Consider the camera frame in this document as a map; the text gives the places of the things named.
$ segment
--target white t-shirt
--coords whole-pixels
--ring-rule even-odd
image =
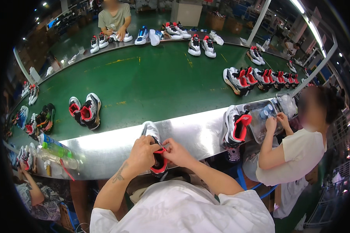
[[[289,57],[293,57],[297,52],[297,50],[293,47],[293,43],[285,42],[285,44],[288,46],[288,48],[285,48],[284,53],[287,54]]]
[[[304,177],[321,160],[327,151],[323,136],[319,132],[308,132],[300,129],[293,135],[283,139],[285,163],[270,169],[259,168],[257,164],[257,179],[266,186],[289,183]]]
[[[110,210],[94,208],[91,233],[99,232],[275,232],[274,221],[255,190],[219,194],[181,180],[151,185],[117,221]]]

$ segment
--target woman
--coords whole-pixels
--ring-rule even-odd
[[[13,177],[17,192],[30,212],[31,216],[41,220],[57,221],[60,219],[59,204],[64,201],[58,193],[44,186],[41,183],[36,183],[31,175],[24,169],[26,166],[21,162],[21,167],[18,168],[18,174],[26,177],[29,183]]]
[[[343,100],[329,88],[310,86],[303,90],[298,104],[303,129],[293,133],[288,118],[283,113],[278,113],[276,119],[267,119],[267,133],[261,151],[248,154],[244,160],[243,170],[246,176],[266,186],[301,179],[319,163],[327,151],[328,127],[343,108]],[[283,125],[287,136],[278,147],[272,148],[277,121]]]

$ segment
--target dark hair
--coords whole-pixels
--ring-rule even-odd
[[[325,121],[331,124],[345,108],[344,101],[328,87],[318,86],[318,103],[327,110]]]

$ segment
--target water bottle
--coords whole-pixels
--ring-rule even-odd
[[[263,49],[264,49],[264,50],[267,50],[268,47],[270,46],[269,44],[270,44],[270,39],[267,39],[267,40],[265,41],[265,43],[263,44],[263,46],[262,46]]]

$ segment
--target arm tattoo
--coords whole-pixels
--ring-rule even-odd
[[[115,183],[117,180],[124,180],[121,173],[122,173],[123,169],[127,166],[128,166],[128,163],[124,162],[124,164],[121,166],[121,168],[118,170],[118,172],[114,175],[113,183]]]

